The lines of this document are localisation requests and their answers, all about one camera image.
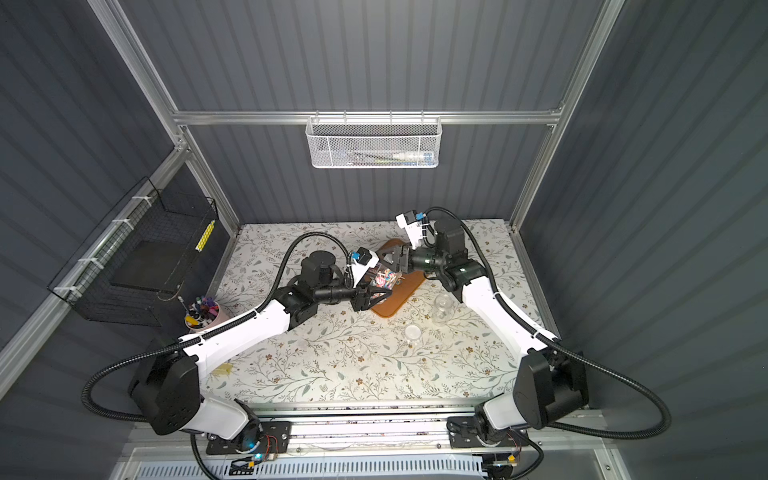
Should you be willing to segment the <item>clear candy jar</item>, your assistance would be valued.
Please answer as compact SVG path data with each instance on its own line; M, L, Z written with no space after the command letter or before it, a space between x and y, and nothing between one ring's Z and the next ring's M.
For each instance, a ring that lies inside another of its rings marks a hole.
M438 294L432 304L431 318L435 321L447 322L454 315L456 303L457 301L452 294Z
M383 266L371 270L371 283L378 288L393 290L399 284L401 278L401 273L394 272Z

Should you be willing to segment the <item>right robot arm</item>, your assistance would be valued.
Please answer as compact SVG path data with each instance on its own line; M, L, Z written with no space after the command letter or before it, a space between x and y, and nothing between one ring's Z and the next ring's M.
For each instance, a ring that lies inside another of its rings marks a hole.
M427 213L411 210L396 222L409 244L386 250L381 262L398 273L433 275L518 361L513 390L475 409L470 431L479 442L495 444L506 430L545 428L588 404L585 367L499 289L479 241L462 220L449 213L432 223Z

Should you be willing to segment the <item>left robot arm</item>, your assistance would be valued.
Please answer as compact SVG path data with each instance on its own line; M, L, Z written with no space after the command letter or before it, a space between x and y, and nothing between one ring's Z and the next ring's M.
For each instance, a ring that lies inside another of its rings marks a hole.
M177 431L213 434L233 440L255 430L258 418L237 399L201 391L202 383L226 361L313 317L321 305L349 302L355 311L369 310L391 291L366 279L379 264L373 251L360 248L344 269L329 251L315 251L301 262L300 273L278 288L263 309L232 318L207 332L188 335L193 344L178 352L139 362L128 394L158 435Z

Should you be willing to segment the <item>brown wooden tray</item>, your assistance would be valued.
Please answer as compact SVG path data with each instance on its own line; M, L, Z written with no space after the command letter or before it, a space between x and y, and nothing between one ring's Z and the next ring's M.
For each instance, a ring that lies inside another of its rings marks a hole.
M403 245L409 246L403 240L390 239L376 251L376 254L380 249L402 247ZM424 274L420 271L401 274L402 278L392 290L392 295L386 301L372 308L373 312L382 318L390 318L397 313L425 280Z

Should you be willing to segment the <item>pens in white basket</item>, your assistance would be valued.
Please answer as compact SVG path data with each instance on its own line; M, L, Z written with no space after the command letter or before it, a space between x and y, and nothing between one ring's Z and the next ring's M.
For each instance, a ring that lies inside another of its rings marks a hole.
M355 164L433 166L436 163L432 151L351 151L350 161Z

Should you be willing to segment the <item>yellow sticky note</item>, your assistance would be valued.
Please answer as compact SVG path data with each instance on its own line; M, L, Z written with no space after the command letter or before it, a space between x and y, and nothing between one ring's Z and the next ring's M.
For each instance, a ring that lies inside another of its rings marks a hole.
M231 363L223 363L212 371L212 374L217 377L229 377L232 374L234 365Z

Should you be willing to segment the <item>pink pen cup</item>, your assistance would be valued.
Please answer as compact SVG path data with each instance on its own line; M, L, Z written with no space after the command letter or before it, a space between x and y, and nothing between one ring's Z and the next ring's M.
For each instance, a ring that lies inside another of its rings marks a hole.
M231 317L213 297L197 297L186 307L184 324L190 332L199 332L222 324Z

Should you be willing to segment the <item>yellow tag on basket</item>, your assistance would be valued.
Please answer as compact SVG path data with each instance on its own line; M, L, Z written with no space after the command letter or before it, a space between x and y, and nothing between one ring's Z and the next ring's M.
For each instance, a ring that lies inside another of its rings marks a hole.
M201 234L201 236L200 236L200 238L199 238L199 240L198 240L198 242L197 242L197 244L195 246L195 250L197 252L202 252L204 250L205 246L207 245L207 242L209 241L209 239L210 239L210 237L211 237L211 235L212 235L212 233L213 233L213 231L215 229L215 226L216 226L216 221L215 220L211 220L208 223L208 225L206 226L205 230Z

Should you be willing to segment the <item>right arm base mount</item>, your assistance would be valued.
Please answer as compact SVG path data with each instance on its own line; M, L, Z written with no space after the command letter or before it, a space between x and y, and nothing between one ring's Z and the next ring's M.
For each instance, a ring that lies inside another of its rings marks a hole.
M450 446L453 449L507 448L519 449L527 444L526 431L495 430L476 416L451 416L446 420Z

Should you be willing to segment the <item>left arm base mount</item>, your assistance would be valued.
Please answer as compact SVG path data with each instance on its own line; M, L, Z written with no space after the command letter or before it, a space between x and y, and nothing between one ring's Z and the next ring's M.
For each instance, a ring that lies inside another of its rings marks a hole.
M291 438L292 423L288 421L266 421L258 426L249 424L232 440L217 437L209 440L207 455L256 455L265 459L268 455L287 452Z

